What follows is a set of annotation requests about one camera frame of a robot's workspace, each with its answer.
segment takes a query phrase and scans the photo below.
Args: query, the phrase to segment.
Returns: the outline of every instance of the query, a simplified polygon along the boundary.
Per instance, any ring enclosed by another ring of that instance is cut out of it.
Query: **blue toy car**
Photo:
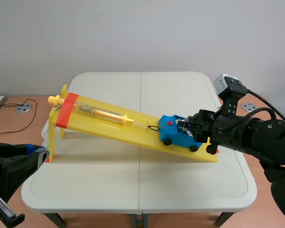
[[[177,120],[184,119],[184,117],[178,115],[163,115],[158,121],[160,141],[162,141],[166,146],[171,144],[183,146],[189,148],[191,152],[195,152],[199,149],[202,143],[195,142],[192,135],[189,135],[182,127],[177,126]]]

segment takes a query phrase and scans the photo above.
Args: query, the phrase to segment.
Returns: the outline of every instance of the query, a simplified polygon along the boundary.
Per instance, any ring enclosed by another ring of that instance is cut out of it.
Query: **toy car wheel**
[[[172,144],[171,139],[164,139],[162,142],[165,146],[170,146]]]
[[[197,146],[191,146],[189,149],[191,152],[195,152],[198,151],[199,148]]]

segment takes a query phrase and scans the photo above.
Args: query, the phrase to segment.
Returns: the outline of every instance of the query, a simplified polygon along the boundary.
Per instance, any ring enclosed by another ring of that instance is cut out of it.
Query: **wooden desk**
[[[19,133],[9,133],[0,135],[0,143],[21,144],[32,143],[42,144],[41,130],[47,120],[48,113],[51,106],[47,103],[48,97],[12,97],[7,103],[22,103],[27,98],[35,99],[38,102],[38,110],[36,118],[31,126]],[[257,99],[246,96],[242,102],[252,102],[258,107],[264,104]],[[34,115],[35,104],[33,110],[25,114],[18,114],[15,107],[4,107],[0,110],[0,132],[18,130],[26,126]],[[245,115],[245,112],[239,105],[237,110],[238,115]],[[256,117],[267,119],[269,115],[266,112],[261,112]],[[257,159],[252,156],[245,156],[250,170],[255,178],[258,196],[253,205],[242,211],[241,213],[232,216],[224,228],[285,228],[285,216],[276,206],[271,193],[270,183],[263,175],[263,170],[259,165]],[[56,226],[47,219],[44,215],[35,213],[29,210],[22,202],[20,188],[13,195],[9,201],[9,205],[17,212],[17,214],[24,213],[26,215],[25,221],[21,223],[18,228],[56,228]],[[213,222],[216,220],[219,213],[175,213],[175,214],[156,214],[150,217],[150,228],[213,228]],[[62,214],[68,227],[72,228],[85,228],[85,227],[98,227],[102,228],[129,228],[130,219],[126,215],[119,214]]]

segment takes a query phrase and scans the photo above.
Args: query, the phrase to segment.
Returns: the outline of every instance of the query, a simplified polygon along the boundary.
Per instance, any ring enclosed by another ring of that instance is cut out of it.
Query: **table leg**
[[[131,218],[131,228],[137,228],[138,221],[137,221],[137,215],[130,215]]]
[[[143,228],[148,228],[148,219],[149,219],[149,215],[142,215],[142,227]]]
[[[217,227],[221,227],[232,215],[234,212],[223,212],[221,215],[218,217],[218,219],[215,221],[214,225]]]
[[[58,228],[66,228],[66,224],[57,213],[44,214],[47,216]]]

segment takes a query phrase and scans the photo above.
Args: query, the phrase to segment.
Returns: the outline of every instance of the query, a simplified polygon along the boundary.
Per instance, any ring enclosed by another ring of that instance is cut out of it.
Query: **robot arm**
[[[48,157],[49,151],[44,147],[0,143],[0,219],[6,227],[23,222],[24,214],[16,216],[7,202]]]
[[[266,104],[272,109],[259,108],[246,116],[236,116],[239,99],[247,93],[255,94],[226,74],[214,85],[223,100],[220,110],[200,110],[179,121],[178,126],[191,131],[196,142],[206,143],[209,137],[211,145],[206,150],[210,154],[215,154],[220,145],[259,159],[266,178],[272,183],[275,202],[285,215],[285,117],[268,102]],[[271,119],[263,121],[252,117],[261,111],[269,112]],[[274,111],[283,120],[277,119]]]

